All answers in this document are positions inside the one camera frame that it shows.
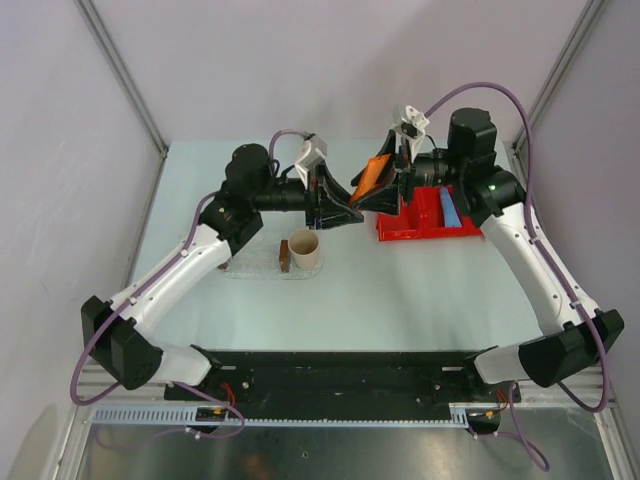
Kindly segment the red plastic organizer bin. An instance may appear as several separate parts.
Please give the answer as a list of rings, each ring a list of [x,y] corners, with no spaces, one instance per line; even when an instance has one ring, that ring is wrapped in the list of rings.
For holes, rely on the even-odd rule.
[[[380,242],[424,240],[441,238],[482,237],[481,230],[474,226],[468,216],[457,209],[462,222],[461,228],[446,228],[439,198],[443,187],[423,187],[414,192],[409,205],[402,205],[397,216],[379,214],[376,231]],[[449,190],[453,199],[453,188]]]

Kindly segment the clear acrylic toothbrush stand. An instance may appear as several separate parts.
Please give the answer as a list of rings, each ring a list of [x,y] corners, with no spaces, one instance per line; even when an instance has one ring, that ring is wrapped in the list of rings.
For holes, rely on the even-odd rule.
[[[278,239],[248,244],[218,269],[238,278],[288,273],[290,271],[288,241]]]

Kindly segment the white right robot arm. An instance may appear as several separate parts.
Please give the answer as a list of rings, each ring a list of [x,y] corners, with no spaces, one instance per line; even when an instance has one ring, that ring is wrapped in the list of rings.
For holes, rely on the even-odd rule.
[[[515,275],[541,334],[474,356],[461,376],[463,393],[484,401],[504,381],[529,379],[549,387],[603,363],[624,321],[616,310],[601,310],[575,282],[541,229],[525,189],[497,165],[497,128],[490,114],[478,108],[454,111],[445,147],[423,153],[428,124],[412,106],[399,110],[379,153],[352,180],[351,203],[358,210],[397,215],[416,189],[449,187],[456,211],[494,245]]]

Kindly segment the blue toothpaste tube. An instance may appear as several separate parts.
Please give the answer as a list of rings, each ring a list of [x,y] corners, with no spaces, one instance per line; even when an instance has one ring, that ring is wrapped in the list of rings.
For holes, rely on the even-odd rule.
[[[461,228],[462,222],[449,190],[445,187],[439,189],[439,198],[446,228]]]

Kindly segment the orange toothpaste tube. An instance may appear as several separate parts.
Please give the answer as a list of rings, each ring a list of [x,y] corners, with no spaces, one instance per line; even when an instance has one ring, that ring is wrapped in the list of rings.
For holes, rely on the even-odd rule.
[[[357,182],[355,191],[350,198],[350,205],[355,203],[374,189],[378,183],[382,171],[391,160],[390,154],[379,155],[368,160],[360,179]]]

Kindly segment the beige cup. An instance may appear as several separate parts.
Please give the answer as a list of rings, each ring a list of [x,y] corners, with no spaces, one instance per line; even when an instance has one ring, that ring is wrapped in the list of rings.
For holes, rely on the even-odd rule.
[[[288,248],[296,266],[304,271],[313,270],[319,260],[319,237],[313,230],[294,232],[288,239]]]

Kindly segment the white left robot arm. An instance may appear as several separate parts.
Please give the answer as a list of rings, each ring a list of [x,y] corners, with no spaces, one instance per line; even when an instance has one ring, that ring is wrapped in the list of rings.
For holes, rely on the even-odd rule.
[[[186,239],[137,283],[106,301],[92,296],[82,305],[88,355],[127,390],[150,381],[182,382],[199,399],[214,397],[221,376],[211,361],[196,347],[159,342],[157,326],[193,286],[247,245],[263,226],[262,212],[302,211],[312,229],[363,222],[329,173],[326,156],[322,140],[305,140],[293,165],[298,176],[289,179],[275,175],[264,146],[236,148],[219,190],[199,202]]]

